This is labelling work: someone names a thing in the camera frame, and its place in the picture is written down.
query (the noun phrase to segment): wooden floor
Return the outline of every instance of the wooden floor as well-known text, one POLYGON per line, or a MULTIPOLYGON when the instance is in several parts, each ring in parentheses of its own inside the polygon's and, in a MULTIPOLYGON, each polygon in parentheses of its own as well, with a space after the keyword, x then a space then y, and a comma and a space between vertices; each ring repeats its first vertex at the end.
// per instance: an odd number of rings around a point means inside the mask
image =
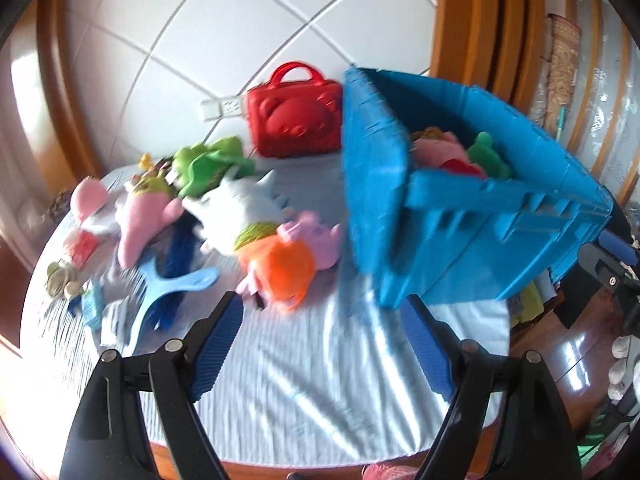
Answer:
MULTIPOLYGON (((545 360, 564 400, 572 426, 583 432, 591 414, 606 398, 609 367, 615 359, 611 343, 621 333, 622 318, 610 298, 597 294, 570 330, 565 329, 552 312, 535 325, 514 336, 511 355, 521 356, 527 350, 537 350, 545 360)), ((484 430, 470 471, 482 474, 488 464, 496 427, 484 430)), ((153 446, 160 475, 166 480, 178 480, 165 447, 153 446)), ((398 460, 398 463, 419 466, 424 453, 398 460)), ((290 470, 251 468, 225 464, 232 480, 255 478, 285 479, 290 470)), ((341 469, 300 470, 309 480, 359 479, 361 467, 341 469)))
POLYGON ((22 306, 30 279, 30 273, 0 238, 0 335, 17 347, 20 347, 22 306))

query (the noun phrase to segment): orange plush toy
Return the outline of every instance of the orange plush toy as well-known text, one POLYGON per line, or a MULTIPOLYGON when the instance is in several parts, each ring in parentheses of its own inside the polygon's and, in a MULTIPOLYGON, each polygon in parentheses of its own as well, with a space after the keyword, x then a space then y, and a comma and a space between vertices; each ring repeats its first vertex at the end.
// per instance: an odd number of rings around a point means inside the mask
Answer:
POLYGON ((245 245, 236 252, 247 277, 238 290, 262 293, 280 312, 295 309, 316 275, 316 263, 302 240, 285 242, 272 235, 245 245))

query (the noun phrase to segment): green plush toy in box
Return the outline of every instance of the green plush toy in box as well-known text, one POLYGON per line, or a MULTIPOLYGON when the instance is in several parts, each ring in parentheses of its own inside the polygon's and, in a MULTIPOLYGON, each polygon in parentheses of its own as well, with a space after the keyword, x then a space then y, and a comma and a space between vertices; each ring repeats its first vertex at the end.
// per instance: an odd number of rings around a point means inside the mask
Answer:
POLYGON ((466 150, 471 163, 480 166, 487 176, 509 180, 513 177, 511 166, 502 161, 502 157, 493 149, 494 140, 489 132, 480 132, 473 145, 466 150))

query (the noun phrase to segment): red handbag handle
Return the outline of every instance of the red handbag handle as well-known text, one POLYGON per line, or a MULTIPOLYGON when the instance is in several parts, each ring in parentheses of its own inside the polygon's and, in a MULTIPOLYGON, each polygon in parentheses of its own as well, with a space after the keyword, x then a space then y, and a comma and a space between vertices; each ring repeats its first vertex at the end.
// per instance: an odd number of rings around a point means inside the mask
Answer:
POLYGON ((289 61, 288 63, 280 65, 276 70, 273 71, 273 75, 271 75, 271 79, 269 81, 270 88, 276 88, 277 86, 279 86, 280 83, 282 83, 282 78, 287 74, 287 72, 290 72, 294 68, 306 69, 306 71, 309 72, 309 75, 311 76, 309 81, 313 81, 315 85, 324 84, 324 76, 317 68, 314 68, 311 65, 308 65, 301 61, 289 61))

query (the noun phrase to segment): pink pig plush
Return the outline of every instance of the pink pig plush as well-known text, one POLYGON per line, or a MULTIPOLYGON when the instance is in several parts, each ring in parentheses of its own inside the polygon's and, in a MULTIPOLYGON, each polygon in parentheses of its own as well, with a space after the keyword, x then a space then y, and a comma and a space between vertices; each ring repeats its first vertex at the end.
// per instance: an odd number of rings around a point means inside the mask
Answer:
POLYGON ((342 225, 329 229, 313 211, 302 211, 296 221, 280 225, 277 232, 285 242, 303 241, 311 250, 318 270, 333 267, 340 257, 342 225))
POLYGON ((183 212, 182 200, 171 199, 163 191, 131 193, 122 209, 116 211, 121 233, 120 265, 126 269, 133 267, 152 238, 180 218, 183 212))
POLYGON ((451 173, 473 175, 486 179, 484 170, 472 164, 462 144, 451 132, 442 134, 441 139, 420 138, 414 140, 414 160, 424 168, 446 170, 451 173))

